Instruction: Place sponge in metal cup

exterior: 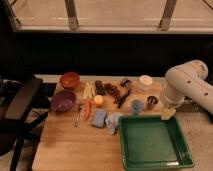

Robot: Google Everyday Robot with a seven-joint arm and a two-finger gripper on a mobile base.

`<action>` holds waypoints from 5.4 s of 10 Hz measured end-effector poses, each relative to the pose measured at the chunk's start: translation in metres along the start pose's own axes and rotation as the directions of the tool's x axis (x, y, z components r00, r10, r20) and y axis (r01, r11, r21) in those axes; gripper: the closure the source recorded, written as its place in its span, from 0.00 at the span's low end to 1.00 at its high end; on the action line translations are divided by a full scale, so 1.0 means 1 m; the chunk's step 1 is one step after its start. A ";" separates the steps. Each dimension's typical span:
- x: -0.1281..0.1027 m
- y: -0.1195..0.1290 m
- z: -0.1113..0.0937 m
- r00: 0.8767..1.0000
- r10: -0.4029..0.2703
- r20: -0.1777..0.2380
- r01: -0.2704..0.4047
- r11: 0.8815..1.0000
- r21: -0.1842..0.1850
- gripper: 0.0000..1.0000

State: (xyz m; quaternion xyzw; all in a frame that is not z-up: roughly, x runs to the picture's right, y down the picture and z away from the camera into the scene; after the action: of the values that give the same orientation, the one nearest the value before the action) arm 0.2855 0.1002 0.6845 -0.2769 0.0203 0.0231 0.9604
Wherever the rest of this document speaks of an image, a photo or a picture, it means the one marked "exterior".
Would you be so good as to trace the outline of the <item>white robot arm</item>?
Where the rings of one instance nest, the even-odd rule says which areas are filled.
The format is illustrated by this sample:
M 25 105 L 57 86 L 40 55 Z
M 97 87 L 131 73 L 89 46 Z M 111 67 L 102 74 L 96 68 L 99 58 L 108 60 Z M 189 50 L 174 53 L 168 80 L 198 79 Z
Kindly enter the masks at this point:
M 208 67 L 192 60 L 167 70 L 160 98 L 166 108 L 178 108 L 186 97 L 204 108 L 213 121 L 213 85 L 207 83 Z

